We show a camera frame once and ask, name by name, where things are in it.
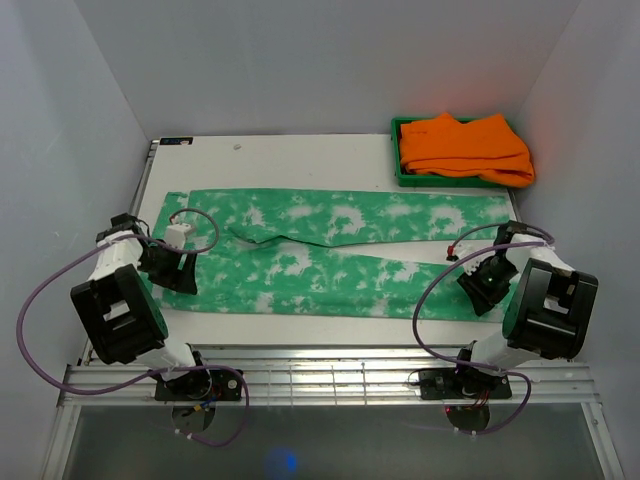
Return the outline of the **green white tie-dye trousers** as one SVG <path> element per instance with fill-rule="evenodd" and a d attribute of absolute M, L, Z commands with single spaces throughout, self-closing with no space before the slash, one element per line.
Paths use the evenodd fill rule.
<path fill-rule="evenodd" d="M 198 293 L 151 289 L 164 308 L 471 321 L 453 274 L 440 264 L 359 255 L 354 245 L 492 240 L 510 217 L 502 195 L 296 189 L 171 192 L 154 233 L 171 214 L 196 230 Z"/>

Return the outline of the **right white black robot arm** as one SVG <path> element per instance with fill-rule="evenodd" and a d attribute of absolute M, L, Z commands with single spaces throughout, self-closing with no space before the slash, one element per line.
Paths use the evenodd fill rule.
<path fill-rule="evenodd" d="M 508 293 L 513 296 L 501 331 L 458 354 L 468 362 L 452 371 L 451 382 L 464 397 L 493 391 L 506 381 L 507 370 L 535 358 L 576 357 L 599 286 L 595 276 L 557 256 L 547 232 L 512 220 L 495 227 L 493 244 L 506 248 L 472 261 L 457 283 L 478 316 L 498 306 Z"/>

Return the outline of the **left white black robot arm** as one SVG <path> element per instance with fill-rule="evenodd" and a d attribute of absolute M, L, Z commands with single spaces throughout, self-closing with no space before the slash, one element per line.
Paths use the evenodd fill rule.
<path fill-rule="evenodd" d="M 212 392 L 212 376 L 201 355 L 175 340 L 150 291 L 155 286 L 195 295 L 195 254 L 178 254 L 195 227 L 172 222 L 157 243 L 144 240 L 138 218 L 122 214 L 99 233 L 101 249 L 88 280 L 71 290 L 71 301 L 100 360 L 106 364 L 139 361 L 171 394 L 200 400 Z"/>

